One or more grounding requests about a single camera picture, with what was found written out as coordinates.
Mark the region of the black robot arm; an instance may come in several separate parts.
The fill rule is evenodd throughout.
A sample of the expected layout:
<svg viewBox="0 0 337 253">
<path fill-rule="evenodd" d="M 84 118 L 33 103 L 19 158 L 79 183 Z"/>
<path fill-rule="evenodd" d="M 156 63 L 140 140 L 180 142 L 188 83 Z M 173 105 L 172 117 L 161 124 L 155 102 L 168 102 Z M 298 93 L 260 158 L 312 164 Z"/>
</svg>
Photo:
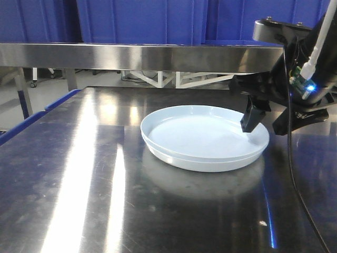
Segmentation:
<svg viewBox="0 0 337 253">
<path fill-rule="evenodd" d="M 241 129 L 251 133 L 271 111 L 270 102 L 285 106 L 273 122 L 277 135 L 328 119 L 336 104 L 336 1 L 314 28 L 260 20 L 283 52 L 270 71 L 233 76 L 229 88 L 247 94 Z"/>
</svg>

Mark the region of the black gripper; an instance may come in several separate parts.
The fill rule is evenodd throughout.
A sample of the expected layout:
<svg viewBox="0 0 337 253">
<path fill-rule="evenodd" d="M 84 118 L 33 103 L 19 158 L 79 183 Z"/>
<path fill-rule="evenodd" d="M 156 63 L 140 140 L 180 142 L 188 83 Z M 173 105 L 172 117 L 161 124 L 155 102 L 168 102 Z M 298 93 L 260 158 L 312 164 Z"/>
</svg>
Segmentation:
<svg viewBox="0 0 337 253">
<path fill-rule="evenodd" d="M 286 109 L 272 123 L 276 135 L 286 135 L 306 125 L 328 119 L 327 108 L 336 104 L 336 95 L 326 94 L 316 104 L 304 105 L 295 100 L 295 89 L 290 88 L 283 74 L 274 78 L 270 72 L 235 75 L 229 88 L 234 93 L 247 95 L 247 106 L 240 120 L 243 132 L 252 132 L 271 112 L 270 102 Z"/>
</svg>

